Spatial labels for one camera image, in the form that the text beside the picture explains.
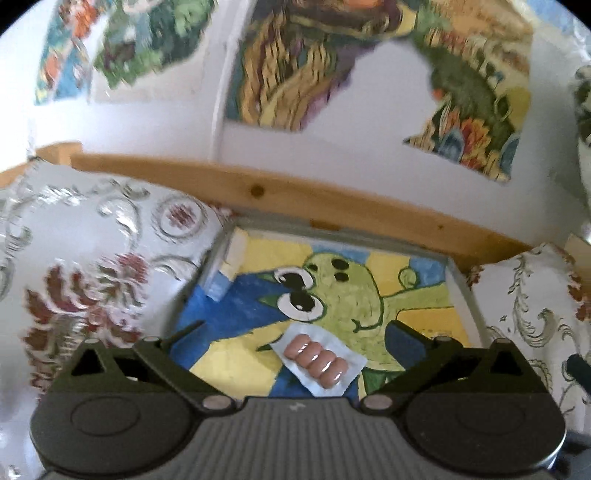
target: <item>frog arm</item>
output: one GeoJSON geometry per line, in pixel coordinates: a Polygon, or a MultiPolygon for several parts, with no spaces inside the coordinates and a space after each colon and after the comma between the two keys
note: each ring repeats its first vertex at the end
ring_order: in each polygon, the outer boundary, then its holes
{"type": "Polygon", "coordinates": [[[396,320],[399,312],[416,309],[444,309],[452,307],[445,283],[432,287],[404,290],[384,297],[384,323],[396,320]]]}

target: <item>white patterned pillow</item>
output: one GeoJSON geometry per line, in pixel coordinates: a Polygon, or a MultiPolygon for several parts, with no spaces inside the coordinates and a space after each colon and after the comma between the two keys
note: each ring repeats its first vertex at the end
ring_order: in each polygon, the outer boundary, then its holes
{"type": "Polygon", "coordinates": [[[129,346],[162,334],[226,213],[45,162],[0,190],[0,464],[25,470],[27,385],[46,390],[84,338],[129,346]]]}
{"type": "Polygon", "coordinates": [[[474,268],[469,284],[491,340],[512,340],[552,394],[567,427],[591,433],[589,399],[565,370],[574,353],[591,361],[591,304],[574,260],[545,244],[474,268]]]}

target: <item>painted artwork on wall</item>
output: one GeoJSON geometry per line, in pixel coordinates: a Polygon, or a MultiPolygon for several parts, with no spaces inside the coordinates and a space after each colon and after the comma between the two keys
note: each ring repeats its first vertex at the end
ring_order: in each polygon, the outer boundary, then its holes
{"type": "Polygon", "coordinates": [[[215,0],[59,0],[35,104],[87,96],[91,83],[98,101],[193,94],[204,58],[199,47],[214,7],[215,0]],[[102,31],[91,33],[106,17],[101,42],[102,31]],[[176,71],[167,74],[173,67],[176,71]]]}
{"type": "Polygon", "coordinates": [[[505,0],[260,0],[226,117],[300,131],[348,85],[357,58],[401,38],[432,65],[439,102],[406,143],[509,180],[530,104],[532,29],[505,0]]]}
{"type": "Polygon", "coordinates": [[[178,98],[182,96],[181,90],[193,93],[203,60],[203,56],[195,56],[215,0],[114,2],[103,44],[94,61],[94,98],[134,99],[134,87],[144,90],[148,97],[178,98]],[[173,66],[183,63],[189,67],[167,75],[173,66]]]}
{"type": "Polygon", "coordinates": [[[59,0],[47,29],[37,74],[35,104],[87,95],[92,59],[87,39],[112,0],[59,0]]]}

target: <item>gray ribbed surface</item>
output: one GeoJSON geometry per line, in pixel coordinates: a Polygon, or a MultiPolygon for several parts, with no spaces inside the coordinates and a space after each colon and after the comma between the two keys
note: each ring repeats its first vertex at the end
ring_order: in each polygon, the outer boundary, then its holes
{"type": "MultiPolygon", "coordinates": [[[[172,461],[137,480],[466,480],[419,456],[395,424],[344,398],[250,399],[203,422],[172,461]]],[[[551,480],[548,472],[521,480],[551,480]]],[[[66,480],[50,473],[44,480],[66,480]]]]}

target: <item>pink capsule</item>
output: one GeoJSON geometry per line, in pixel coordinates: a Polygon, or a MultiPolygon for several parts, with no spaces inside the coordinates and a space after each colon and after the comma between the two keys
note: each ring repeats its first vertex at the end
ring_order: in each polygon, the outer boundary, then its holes
{"type": "Polygon", "coordinates": [[[336,360],[336,355],[330,350],[322,350],[320,355],[308,367],[308,373],[312,378],[320,378],[326,372],[330,364],[336,360]]]}
{"type": "Polygon", "coordinates": [[[318,342],[309,343],[308,346],[304,348],[304,351],[296,357],[295,362],[300,367],[307,369],[310,364],[320,355],[322,350],[322,345],[318,342]]]}
{"type": "Polygon", "coordinates": [[[321,374],[318,382],[322,388],[332,388],[339,382],[340,378],[347,373],[348,369],[349,364],[347,361],[338,357],[330,364],[328,369],[321,374]]]}
{"type": "Polygon", "coordinates": [[[295,360],[296,357],[304,351],[312,340],[305,333],[301,333],[294,337],[294,339],[285,347],[283,355],[290,360],[295,360]]]}

